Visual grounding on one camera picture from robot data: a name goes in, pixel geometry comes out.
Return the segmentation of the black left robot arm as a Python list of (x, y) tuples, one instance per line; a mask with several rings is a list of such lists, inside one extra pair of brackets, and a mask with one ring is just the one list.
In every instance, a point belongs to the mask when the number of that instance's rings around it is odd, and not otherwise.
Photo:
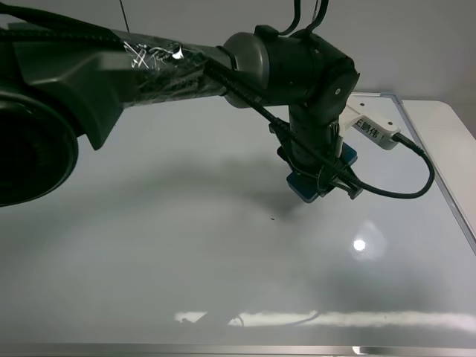
[(290, 166), (289, 186), (311, 202), (362, 186), (338, 118), (358, 81), (354, 62), (307, 31), (260, 25), (209, 47), (98, 27), (1, 31), (1, 205), (57, 189), (77, 139), (101, 148), (129, 107), (223, 96), (269, 122)]

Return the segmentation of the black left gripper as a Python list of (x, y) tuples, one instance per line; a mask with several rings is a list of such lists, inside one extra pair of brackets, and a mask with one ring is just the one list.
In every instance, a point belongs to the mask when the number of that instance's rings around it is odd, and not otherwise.
[[(337, 160), (341, 157), (343, 144), (345, 143), (338, 137), (338, 122), (336, 120), (321, 126), (310, 115), (305, 106), (291, 105), (289, 107), (289, 123), (286, 126), (300, 141), (331, 161), (338, 169)], [(300, 148), (287, 133), (280, 130), (276, 133), (276, 136), (280, 142), (277, 154), (283, 160), (283, 154), (286, 154), (294, 165), (309, 173), (317, 173), (320, 167), (329, 170)], [(319, 178), (316, 183), (318, 195), (326, 196), (336, 188), (338, 183), (337, 178)]]

